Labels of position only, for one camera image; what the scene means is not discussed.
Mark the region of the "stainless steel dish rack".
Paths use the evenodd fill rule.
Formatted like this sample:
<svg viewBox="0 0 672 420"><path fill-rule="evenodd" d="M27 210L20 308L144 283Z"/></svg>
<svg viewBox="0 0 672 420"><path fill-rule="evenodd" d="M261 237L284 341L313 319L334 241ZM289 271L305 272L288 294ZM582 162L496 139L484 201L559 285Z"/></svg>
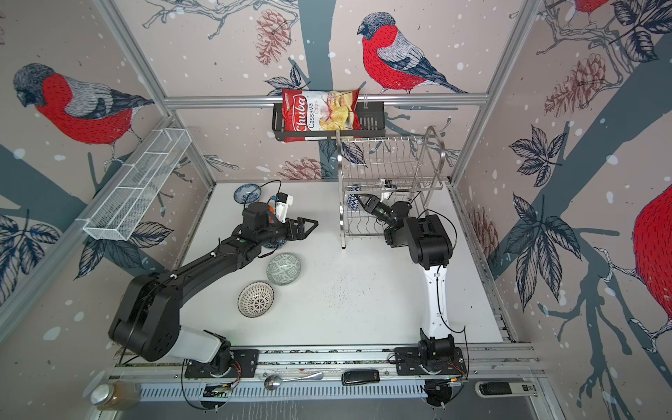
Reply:
<svg viewBox="0 0 672 420"><path fill-rule="evenodd" d="M389 206L409 201L411 215L428 207L432 194L446 181L447 149L430 126L422 135L342 138L337 136L339 228L341 247L350 237L382 236L384 226L360 208L350 212L346 203L349 187L360 186L358 194L373 194Z"/></svg>

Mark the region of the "red patterned bowl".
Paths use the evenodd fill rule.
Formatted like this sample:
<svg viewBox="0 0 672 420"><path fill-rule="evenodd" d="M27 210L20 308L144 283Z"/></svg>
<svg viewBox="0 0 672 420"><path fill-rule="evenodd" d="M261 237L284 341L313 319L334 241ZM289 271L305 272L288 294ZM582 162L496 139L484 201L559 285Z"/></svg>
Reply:
<svg viewBox="0 0 672 420"><path fill-rule="evenodd" d="M358 199L358 192L360 192L360 190L358 184L349 187L348 194L346 195L346 204L348 205L350 212L358 212L360 210L360 201Z"/></svg>

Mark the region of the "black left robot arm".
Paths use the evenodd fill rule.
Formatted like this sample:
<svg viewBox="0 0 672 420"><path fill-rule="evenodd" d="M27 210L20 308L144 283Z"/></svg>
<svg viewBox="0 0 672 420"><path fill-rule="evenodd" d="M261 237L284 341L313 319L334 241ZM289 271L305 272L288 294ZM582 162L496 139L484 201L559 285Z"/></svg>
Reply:
<svg viewBox="0 0 672 420"><path fill-rule="evenodd" d="M302 217L282 222L264 203L248 206L231 236L203 257L174 271L131 280L108 337L148 362L169 355L182 336L180 310L189 299L252 263L260 257L264 244L303 241L318 225L317 220Z"/></svg>

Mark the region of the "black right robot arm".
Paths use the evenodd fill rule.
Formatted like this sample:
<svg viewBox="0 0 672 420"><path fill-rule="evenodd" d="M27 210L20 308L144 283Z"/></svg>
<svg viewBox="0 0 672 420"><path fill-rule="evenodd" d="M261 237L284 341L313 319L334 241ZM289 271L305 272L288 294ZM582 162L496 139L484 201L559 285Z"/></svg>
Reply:
<svg viewBox="0 0 672 420"><path fill-rule="evenodd" d="M396 348L393 362L399 376L468 376L468 358L455 344L455 337L467 329L456 330L447 320L446 276L455 245L446 233L441 216L423 211L410 216L413 205L397 201L389 206L373 194L355 194L359 206L384 226L385 243L391 248L406 248L414 264L423 269L427 309L416 346Z"/></svg>

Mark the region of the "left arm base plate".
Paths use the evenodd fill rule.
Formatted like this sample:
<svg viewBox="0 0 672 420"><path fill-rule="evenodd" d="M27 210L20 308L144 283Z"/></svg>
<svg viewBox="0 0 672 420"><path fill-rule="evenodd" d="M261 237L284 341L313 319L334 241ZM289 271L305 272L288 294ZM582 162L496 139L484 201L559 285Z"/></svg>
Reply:
<svg viewBox="0 0 672 420"><path fill-rule="evenodd" d="M187 379L252 378L258 358L257 349L228 349L217 353L208 363L188 360L184 376Z"/></svg>

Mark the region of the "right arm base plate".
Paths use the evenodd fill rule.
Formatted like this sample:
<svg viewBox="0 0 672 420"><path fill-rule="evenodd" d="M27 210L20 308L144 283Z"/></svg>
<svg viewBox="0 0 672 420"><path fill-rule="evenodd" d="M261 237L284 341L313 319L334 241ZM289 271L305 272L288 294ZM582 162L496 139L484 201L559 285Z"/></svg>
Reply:
<svg viewBox="0 0 672 420"><path fill-rule="evenodd" d="M432 356L423 362L416 348L395 349L395 369L399 376L465 376L467 360L461 348L450 356Z"/></svg>

